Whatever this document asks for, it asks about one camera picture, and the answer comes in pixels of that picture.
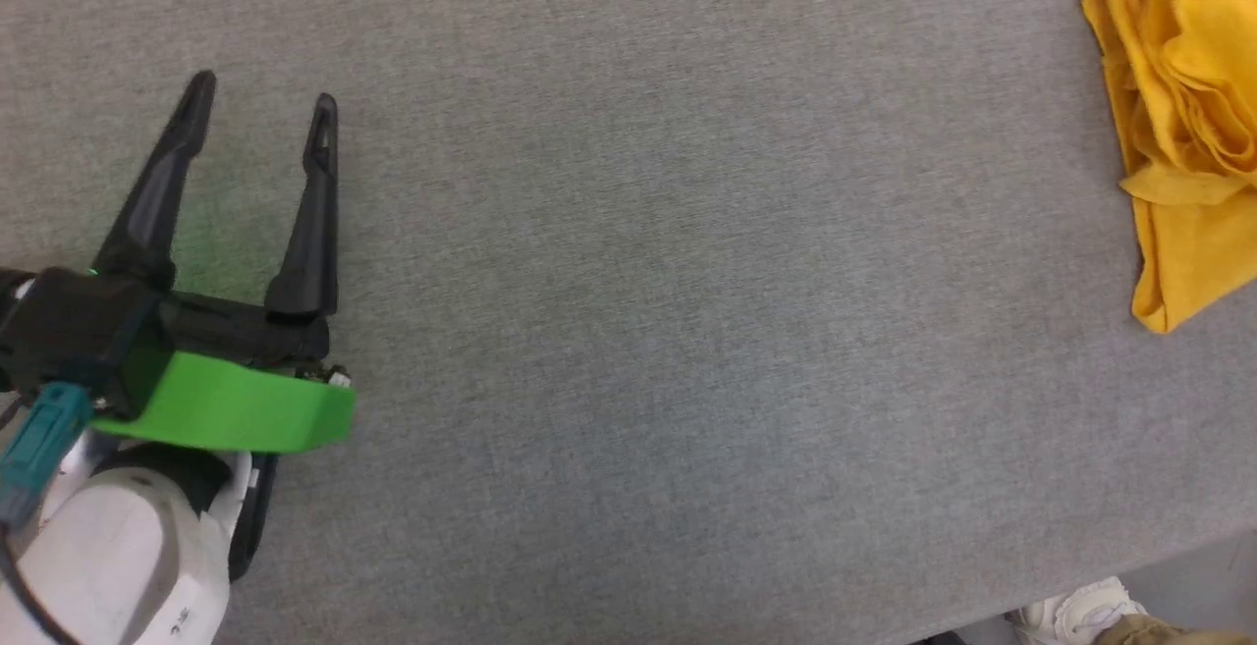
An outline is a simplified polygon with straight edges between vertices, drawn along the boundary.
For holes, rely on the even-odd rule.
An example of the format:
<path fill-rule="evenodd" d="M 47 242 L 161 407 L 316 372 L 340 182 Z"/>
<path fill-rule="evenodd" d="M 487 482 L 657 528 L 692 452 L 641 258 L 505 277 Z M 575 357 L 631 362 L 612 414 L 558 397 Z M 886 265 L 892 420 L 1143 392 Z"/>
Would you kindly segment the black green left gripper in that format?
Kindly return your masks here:
<path fill-rule="evenodd" d="M 171 289 L 173 236 L 189 167 L 207 137 L 217 78 L 194 73 L 93 259 L 101 277 Z M 331 353 L 338 311 L 339 118 L 316 101 L 300 153 L 305 181 L 265 308 L 210 295 L 171 295 L 162 319 L 176 351 L 140 417 L 93 427 L 173 448 L 288 456 L 349 438 L 354 389 Z"/>

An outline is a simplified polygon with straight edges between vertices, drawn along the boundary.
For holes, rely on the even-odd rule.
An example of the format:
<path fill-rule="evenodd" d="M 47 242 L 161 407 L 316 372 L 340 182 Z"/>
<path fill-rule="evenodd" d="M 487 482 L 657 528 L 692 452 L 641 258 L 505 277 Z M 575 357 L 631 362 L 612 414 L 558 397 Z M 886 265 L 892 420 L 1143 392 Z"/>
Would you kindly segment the tan trouser leg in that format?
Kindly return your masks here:
<path fill-rule="evenodd" d="M 1257 645 L 1247 632 L 1177 627 L 1149 615 L 1123 615 L 1094 645 Z"/>

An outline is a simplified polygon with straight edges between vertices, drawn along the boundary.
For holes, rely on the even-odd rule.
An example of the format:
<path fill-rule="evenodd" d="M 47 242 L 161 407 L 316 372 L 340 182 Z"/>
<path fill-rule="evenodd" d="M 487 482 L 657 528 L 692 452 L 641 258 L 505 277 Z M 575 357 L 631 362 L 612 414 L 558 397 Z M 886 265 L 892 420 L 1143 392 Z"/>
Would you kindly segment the yellow t-shirt garment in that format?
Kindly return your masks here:
<path fill-rule="evenodd" d="M 1133 316 L 1168 334 L 1257 280 L 1257 0 L 1081 0 L 1143 267 Z"/>

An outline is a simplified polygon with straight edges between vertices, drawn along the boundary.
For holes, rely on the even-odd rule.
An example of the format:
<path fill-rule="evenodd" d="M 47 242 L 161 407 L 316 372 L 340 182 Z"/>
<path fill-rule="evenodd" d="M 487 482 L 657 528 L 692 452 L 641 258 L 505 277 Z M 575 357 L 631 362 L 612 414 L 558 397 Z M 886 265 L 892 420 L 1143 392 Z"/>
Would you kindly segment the white shoe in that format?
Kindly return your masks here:
<path fill-rule="evenodd" d="M 1006 614 L 1019 645 L 1094 645 L 1119 619 L 1148 614 L 1117 577 L 1032 602 Z"/>

